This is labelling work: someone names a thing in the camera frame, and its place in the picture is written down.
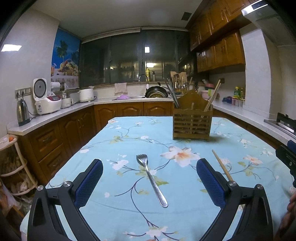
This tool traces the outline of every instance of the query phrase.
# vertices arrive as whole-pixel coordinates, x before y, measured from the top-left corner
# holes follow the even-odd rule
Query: poster
[[[51,82],[64,83],[65,89],[79,88],[80,39],[58,28],[54,40]]]

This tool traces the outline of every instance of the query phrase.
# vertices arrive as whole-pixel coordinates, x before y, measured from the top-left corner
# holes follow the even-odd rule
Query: electric kettle
[[[24,99],[17,102],[17,122],[19,126],[23,126],[30,122],[29,110]]]

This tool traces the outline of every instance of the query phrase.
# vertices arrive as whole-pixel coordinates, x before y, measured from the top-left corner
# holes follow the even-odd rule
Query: rice cooker lid
[[[34,97],[42,99],[46,97],[46,82],[44,79],[37,79],[33,86]]]

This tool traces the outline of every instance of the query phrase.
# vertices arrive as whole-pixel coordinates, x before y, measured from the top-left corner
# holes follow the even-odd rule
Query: fork
[[[154,181],[152,175],[150,174],[149,170],[148,170],[148,157],[146,154],[140,154],[140,155],[137,155],[137,161],[140,165],[142,165],[144,168],[145,168],[145,171],[147,172],[147,176],[151,182],[151,185],[155,191],[155,194],[158,198],[158,201],[160,202],[161,206],[166,208],[168,207],[168,202],[167,200],[165,199],[164,195],[162,194],[162,192],[160,191],[159,187],[156,185],[156,182]]]

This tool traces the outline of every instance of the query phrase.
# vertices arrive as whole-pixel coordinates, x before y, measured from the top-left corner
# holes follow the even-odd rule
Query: paper towel roll
[[[61,84],[59,82],[51,82],[52,88],[60,88]]]

